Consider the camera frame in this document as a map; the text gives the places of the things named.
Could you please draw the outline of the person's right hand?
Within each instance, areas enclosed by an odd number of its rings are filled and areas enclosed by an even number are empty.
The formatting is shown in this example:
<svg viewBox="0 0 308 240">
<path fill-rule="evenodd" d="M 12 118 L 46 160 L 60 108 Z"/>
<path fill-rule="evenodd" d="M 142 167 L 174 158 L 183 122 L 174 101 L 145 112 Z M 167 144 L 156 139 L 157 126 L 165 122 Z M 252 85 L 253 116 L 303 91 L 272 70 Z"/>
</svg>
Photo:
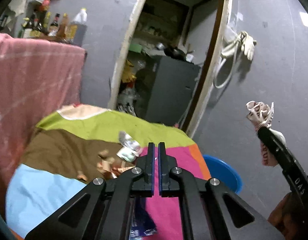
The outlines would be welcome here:
<svg viewBox="0 0 308 240">
<path fill-rule="evenodd" d="M 297 197 L 289 192 L 268 217 L 285 239 L 303 239 L 303 212 Z"/>
</svg>

